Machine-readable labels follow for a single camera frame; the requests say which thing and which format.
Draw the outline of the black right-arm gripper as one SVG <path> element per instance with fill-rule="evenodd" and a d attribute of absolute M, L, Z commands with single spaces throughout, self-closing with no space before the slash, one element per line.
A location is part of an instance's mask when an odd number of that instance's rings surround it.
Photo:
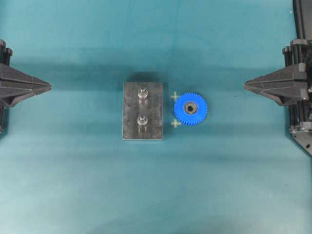
<path fill-rule="evenodd" d="M 279 106 L 289 106 L 291 133 L 310 132 L 312 130 L 312 41 L 294 39 L 282 52 L 287 67 L 246 81 L 244 88 L 275 101 Z"/>

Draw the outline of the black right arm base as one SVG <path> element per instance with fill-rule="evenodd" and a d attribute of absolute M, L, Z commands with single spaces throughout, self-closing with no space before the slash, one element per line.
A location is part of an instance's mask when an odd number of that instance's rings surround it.
<path fill-rule="evenodd" d="M 312 40 L 312 2 L 294 0 L 293 12 L 296 26 L 296 39 Z M 291 133 L 292 139 L 309 155 L 312 154 L 312 131 Z"/>

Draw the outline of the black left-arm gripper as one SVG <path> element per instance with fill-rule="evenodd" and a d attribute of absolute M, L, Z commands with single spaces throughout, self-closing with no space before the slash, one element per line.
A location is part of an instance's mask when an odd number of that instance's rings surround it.
<path fill-rule="evenodd" d="M 22 91 L 19 93 L 10 93 L 8 95 L 0 96 L 0 132 L 4 131 L 4 110 L 5 107 L 14 107 L 19 102 L 43 94 L 52 89 L 51 85 L 37 77 L 30 76 L 19 70 L 10 67 L 10 59 L 13 55 L 13 51 L 6 47 L 4 40 L 0 40 L 0 79 L 3 81 L 35 84 L 44 86 L 43 88 L 35 88 L 32 90 Z"/>

